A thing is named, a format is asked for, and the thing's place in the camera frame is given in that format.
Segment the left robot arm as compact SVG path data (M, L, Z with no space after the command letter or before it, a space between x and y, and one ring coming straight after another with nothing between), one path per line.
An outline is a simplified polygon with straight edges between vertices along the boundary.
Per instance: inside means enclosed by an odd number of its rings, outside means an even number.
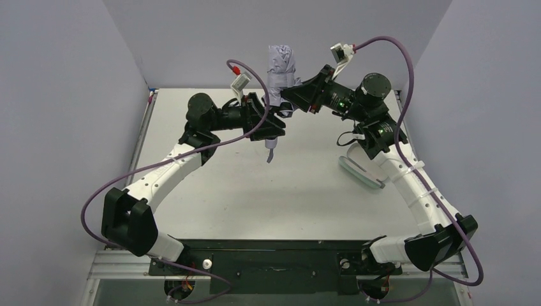
M252 141L283 136L285 124L272 114L268 97L254 92L238 105L216 106L206 93L188 101L184 132L166 158L143 169L145 175L124 189L111 188L104 198L101 234L136 256L177 261L186 246L160 232L154 213L161 202L190 173L202 167L222 142L215 131L241 129Z

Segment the mint green umbrella case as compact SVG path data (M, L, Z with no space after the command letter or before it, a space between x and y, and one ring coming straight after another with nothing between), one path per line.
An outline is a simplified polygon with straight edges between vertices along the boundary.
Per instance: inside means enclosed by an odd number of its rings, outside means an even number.
M380 180L351 157L352 152L357 148L360 148L358 143L350 145L346 151L346 155L338 157L338 165L368 187L372 189L383 189L385 187L385 179Z

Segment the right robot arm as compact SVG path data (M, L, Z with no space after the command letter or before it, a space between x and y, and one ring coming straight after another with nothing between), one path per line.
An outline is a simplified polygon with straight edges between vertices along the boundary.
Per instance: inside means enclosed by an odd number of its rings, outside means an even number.
M383 237L369 244L366 257L378 264L412 263L428 271L461 252L478 228L472 215L461 215L430 180L424 163L413 153L406 134L389 114L384 100L389 80L370 73L355 89L333 80L334 68L324 66L317 76L281 91L281 97L304 112L318 113L326 106L343 120L357 124L357 143L395 185L413 215L420 233L415 237Z

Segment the lavender folding umbrella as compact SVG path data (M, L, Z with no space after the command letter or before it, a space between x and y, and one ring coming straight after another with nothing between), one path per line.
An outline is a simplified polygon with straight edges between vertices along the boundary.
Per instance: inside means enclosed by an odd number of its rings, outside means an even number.
M292 117L297 107L281 97L281 91L300 85L300 78L295 76L296 62L293 49L288 45L269 45L267 65L267 90L273 110L281 118Z

